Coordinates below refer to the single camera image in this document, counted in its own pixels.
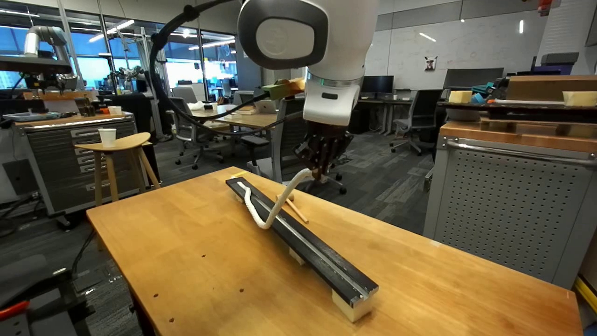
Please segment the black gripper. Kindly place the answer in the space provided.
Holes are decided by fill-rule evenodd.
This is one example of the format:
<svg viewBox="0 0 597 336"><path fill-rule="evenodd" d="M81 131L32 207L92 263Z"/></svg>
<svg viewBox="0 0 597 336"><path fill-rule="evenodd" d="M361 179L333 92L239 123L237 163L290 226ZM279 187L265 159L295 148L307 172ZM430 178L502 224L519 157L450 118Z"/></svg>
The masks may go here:
<svg viewBox="0 0 597 336"><path fill-rule="evenodd" d="M325 176L325 168L329 168L329 176L340 179L336 172L336 159L340 159L348 146L351 144L353 135L348 127L310 123L308 125L308 163L314 166L314 178L320 179Z"/></svg>

